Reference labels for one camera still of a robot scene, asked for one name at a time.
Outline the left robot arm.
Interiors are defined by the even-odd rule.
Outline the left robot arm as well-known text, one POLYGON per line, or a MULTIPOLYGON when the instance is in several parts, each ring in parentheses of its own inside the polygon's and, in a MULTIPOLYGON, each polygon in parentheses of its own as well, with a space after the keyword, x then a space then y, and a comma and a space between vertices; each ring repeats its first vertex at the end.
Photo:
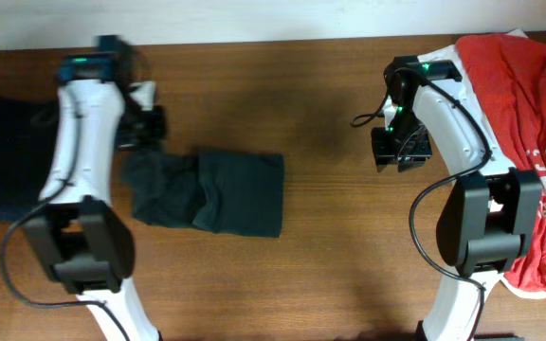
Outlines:
POLYGON ((108 340, 158 340, 133 281, 136 248, 112 209, 116 149, 157 144, 166 133, 155 83, 138 81, 137 52, 117 35, 65 57, 58 70, 59 126, 39 204, 20 226, 49 280, 85 306, 108 340))

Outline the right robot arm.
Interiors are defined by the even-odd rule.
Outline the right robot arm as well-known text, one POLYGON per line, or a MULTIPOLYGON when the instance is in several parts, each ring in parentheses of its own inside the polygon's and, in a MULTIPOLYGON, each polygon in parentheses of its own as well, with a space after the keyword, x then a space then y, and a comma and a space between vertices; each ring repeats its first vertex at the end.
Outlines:
POLYGON ((466 79, 452 60, 396 57, 386 67, 386 95, 371 131, 375 165, 399 171, 423 166, 437 149, 448 177, 417 195, 409 233, 421 257, 442 278, 420 320, 417 340, 473 340, 489 293, 531 246, 542 187, 532 170, 519 170, 501 151, 485 114, 475 108, 466 79), (436 225, 441 263, 417 239, 415 215, 435 189, 451 187, 436 225))

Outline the black Nike t-shirt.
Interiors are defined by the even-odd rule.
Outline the black Nike t-shirt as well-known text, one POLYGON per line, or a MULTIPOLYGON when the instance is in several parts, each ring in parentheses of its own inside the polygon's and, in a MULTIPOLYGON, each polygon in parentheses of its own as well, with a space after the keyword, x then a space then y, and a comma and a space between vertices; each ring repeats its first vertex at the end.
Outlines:
POLYGON ((194 155, 130 154, 122 180, 144 224, 278 238, 282 234, 284 160, 278 153, 203 150, 194 155))

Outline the folded dark navy garment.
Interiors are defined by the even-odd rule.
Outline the folded dark navy garment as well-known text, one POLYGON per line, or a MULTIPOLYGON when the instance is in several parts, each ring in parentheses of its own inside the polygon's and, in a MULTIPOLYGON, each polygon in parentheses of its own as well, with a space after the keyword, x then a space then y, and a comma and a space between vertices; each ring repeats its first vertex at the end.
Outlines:
POLYGON ((37 205, 51 168, 59 113, 56 99, 0 96, 0 221, 15 221, 37 205))

